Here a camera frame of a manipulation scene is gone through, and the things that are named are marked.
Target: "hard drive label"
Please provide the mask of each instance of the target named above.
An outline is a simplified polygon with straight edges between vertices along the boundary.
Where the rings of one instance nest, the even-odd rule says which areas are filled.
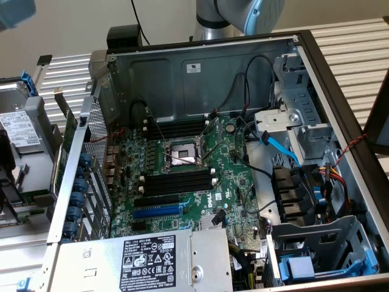
[[[16,147],[39,145],[30,118],[25,111],[0,114],[0,122],[7,131],[11,143]]]

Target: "cpu socket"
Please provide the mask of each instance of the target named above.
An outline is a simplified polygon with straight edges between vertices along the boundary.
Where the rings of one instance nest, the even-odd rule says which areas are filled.
[[[202,147],[203,138],[196,137],[193,140],[174,140],[169,141],[165,147],[165,170],[170,168],[202,165]]]

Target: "power supply label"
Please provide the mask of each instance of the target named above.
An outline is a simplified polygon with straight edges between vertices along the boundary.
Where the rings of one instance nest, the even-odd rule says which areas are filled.
[[[176,286],[176,236],[126,240],[120,290],[146,291]]]

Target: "ram slot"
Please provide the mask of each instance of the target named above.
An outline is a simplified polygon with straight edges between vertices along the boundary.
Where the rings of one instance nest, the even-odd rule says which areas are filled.
[[[170,122],[158,124],[165,139],[198,136],[205,129],[205,120],[191,120],[186,122]],[[158,127],[152,123],[148,131],[149,140],[161,140]]]
[[[212,175],[209,170],[147,176],[143,184],[144,196],[169,195],[174,193],[212,190]]]

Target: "warning label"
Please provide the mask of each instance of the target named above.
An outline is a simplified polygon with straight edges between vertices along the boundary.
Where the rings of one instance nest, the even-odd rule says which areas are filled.
[[[176,236],[127,240],[123,247],[120,290],[155,290],[176,286]]]
[[[16,147],[40,144],[31,120],[25,111],[0,114],[0,122]]]

